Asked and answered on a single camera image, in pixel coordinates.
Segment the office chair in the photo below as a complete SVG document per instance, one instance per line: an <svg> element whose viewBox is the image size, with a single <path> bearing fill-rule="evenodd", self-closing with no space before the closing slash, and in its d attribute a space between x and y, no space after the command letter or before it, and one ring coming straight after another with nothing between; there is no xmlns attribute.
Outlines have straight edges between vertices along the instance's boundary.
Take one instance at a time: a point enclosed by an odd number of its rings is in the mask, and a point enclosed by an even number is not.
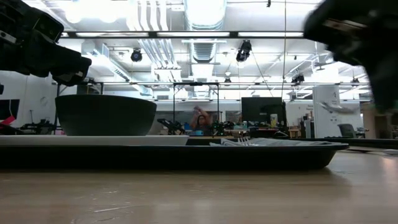
<svg viewBox="0 0 398 224"><path fill-rule="evenodd" d="M356 138L355 130L352 124L339 124L340 132L343 138Z"/></svg>

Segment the computer monitor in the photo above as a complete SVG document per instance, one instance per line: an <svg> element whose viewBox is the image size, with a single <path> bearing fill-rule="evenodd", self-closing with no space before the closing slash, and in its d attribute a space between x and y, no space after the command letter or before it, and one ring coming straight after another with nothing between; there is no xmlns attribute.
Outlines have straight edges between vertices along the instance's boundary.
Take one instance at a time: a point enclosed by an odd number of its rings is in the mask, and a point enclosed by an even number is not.
<svg viewBox="0 0 398 224"><path fill-rule="evenodd" d="M271 123L271 114L278 122L285 122L285 108L281 97L242 97L242 121Z"/></svg>

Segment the ceiling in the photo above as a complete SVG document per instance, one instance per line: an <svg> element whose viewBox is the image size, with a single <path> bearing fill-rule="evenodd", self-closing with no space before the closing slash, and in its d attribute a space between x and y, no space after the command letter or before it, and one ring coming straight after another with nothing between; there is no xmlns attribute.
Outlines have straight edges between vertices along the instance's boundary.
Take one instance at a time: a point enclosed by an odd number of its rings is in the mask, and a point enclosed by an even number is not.
<svg viewBox="0 0 398 224"><path fill-rule="evenodd" d="M94 3L106 0L86 0ZM118 18L113 23L105 23L95 17L83 18L79 23L72 24L65 17L70 4L69 0L25 0L26 3L43 11L51 13L53 17L62 22L65 30L77 31L102 31L102 30L129 30L126 25L126 16L129 12L127 1L111 1L108 4L107 13L112 13ZM271 7L267 1L256 0L228 0L224 18L223 30L228 31L301 31L308 13L315 9L320 0L272 0ZM100 8L100 4L90 9L80 9L83 12ZM167 25L170 30L185 30L185 18L183 1L167 0ZM147 15L149 22L150 7L148 4ZM289 73L293 68L310 78L315 69L313 62L324 62L328 56L325 46L310 40L296 39L253 39L252 53L247 59L244 67L239 68L236 63L236 51L241 45L241 39L228 39L224 44L217 44L215 55L215 66L213 68L213 80L221 80L226 77L225 73L230 72L233 82L261 82L264 79L268 82L281 82L284 74L288 82L291 76ZM132 62L130 54L133 48L139 48L140 44L136 39L96 39L96 45L106 44L111 51L111 58L117 61L123 69L128 71L136 80L152 82L152 62L142 51L141 62ZM192 60L188 44L183 44L181 39L172 39L175 58L181 67L181 76L184 79L195 78L192 76ZM353 76L364 73L362 68L351 67L343 63L334 63L330 67L338 69L341 81L349 82ZM90 75L97 80L113 81L114 75L100 62L93 61L90 68Z"/></svg>

